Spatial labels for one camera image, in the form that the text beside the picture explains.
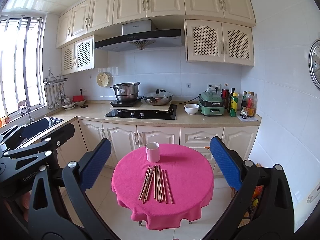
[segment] green bottle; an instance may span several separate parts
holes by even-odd
[[[238,93],[232,93],[231,104],[230,104],[230,116],[236,117],[238,106]]]

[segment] green electric cooker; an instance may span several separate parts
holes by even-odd
[[[199,95],[200,111],[205,116],[223,115],[223,99],[216,92],[208,91]]]

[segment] yellow label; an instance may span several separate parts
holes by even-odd
[[[234,100],[231,100],[230,108],[235,109],[237,111],[237,103]]]
[[[254,108],[249,108],[249,109],[247,110],[247,115],[248,115],[248,116],[253,116],[253,115],[254,115]]]

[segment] round table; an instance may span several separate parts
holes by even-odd
[[[132,211],[133,221],[146,221],[148,229],[178,228],[182,219],[201,218],[213,194],[213,172],[208,160],[196,150],[177,144],[160,144],[160,161],[149,163],[141,147],[122,158],[113,173],[111,189],[118,204]],[[173,204],[153,198],[153,184],[145,203],[138,199],[148,166],[167,171]]]

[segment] window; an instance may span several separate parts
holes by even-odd
[[[0,17],[0,117],[16,117],[22,100],[31,110],[44,105],[38,60],[41,24],[40,17]]]

